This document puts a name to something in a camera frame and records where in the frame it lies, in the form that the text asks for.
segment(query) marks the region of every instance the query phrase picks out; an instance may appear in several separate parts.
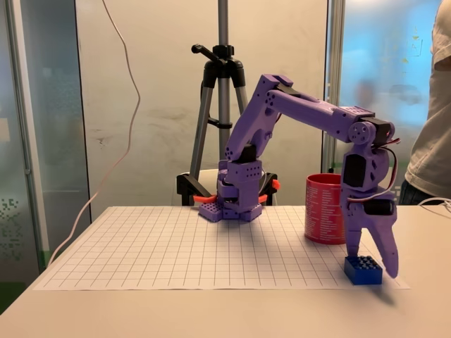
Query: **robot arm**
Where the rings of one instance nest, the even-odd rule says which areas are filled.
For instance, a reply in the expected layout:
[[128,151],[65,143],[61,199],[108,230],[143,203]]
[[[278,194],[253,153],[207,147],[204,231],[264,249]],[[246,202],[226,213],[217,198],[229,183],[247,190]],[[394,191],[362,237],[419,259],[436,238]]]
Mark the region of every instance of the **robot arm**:
[[359,250],[362,228],[373,237],[391,277],[397,275],[398,256],[392,226],[396,221],[393,194],[378,183],[387,175],[388,152],[383,148],[395,133],[392,123],[374,118],[359,107],[338,108],[292,89],[281,75],[262,75],[251,101],[238,119],[220,161],[218,200],[200,207],[210,220],[252,220],[261,213],[259,179],[262,155],[272,137],[278,114],[289,116],[353,143],[345,154],[340,206],[345,219],[349,256]]

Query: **table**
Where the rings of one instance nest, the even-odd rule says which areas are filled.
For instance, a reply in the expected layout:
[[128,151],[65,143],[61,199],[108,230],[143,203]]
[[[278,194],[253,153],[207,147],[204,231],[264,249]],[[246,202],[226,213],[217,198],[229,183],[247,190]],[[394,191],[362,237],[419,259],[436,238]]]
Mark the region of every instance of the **table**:
[[401,206],[394,231],[408,290],[34,291],[46,271],[0,316],[1,335],[450,337],[451,213]]

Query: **tripod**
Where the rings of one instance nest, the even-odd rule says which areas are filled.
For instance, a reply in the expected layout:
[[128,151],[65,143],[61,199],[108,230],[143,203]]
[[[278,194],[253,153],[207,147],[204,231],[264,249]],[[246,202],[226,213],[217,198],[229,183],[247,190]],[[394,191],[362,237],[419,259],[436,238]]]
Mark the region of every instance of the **tripod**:
[[[230,78],[236,91],[240,114],[247,106],[245,69],[240,61],[232,57],[234,48],[228,44],[228,0],[218,0],[218,26],[219,45],[213,47],[213,51],[209,51],[199,44],[195,44],[191,48],[193,53],[201,53],[210,60],[204,66],[199,119],[190,167],[190,176],[196,180],[199,179],[208,124],[219,129],[219,158],[226,159],[225,148],[233,125],[230,122]],[[211,97],[216,80],[218,80],[219,93],[218,120],[210,117]]]

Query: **red clip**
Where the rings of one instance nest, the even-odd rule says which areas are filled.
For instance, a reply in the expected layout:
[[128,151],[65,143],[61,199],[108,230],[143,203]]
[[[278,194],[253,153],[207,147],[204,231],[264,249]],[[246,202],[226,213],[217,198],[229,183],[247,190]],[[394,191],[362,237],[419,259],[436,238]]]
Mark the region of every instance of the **red clip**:
[[268,199],[268,195],[261,195],[261,196],[259,196],[259,203],[266,202],[267,199]]
[[210,197],[193,195],[192,198],[194,199],[194,202],[200,202],[200,203],[213,203],[213,202],[216,202],[218,199],[218,197],[216,195],[211,195]]
[[280,183],[279,183],[279,181],[277,181],[277,180],[273,180],[273,188],[275,189],[275,190],[279,190],[280,189]]

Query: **red can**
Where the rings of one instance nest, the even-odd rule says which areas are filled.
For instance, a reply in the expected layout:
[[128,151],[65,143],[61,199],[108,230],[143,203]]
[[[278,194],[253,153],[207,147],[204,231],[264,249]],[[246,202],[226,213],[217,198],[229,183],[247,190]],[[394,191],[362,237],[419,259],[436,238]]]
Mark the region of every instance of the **red can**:
[[340,175],[315,174],[307,178],[306,238],[321,244],[345,243],[340,189]]

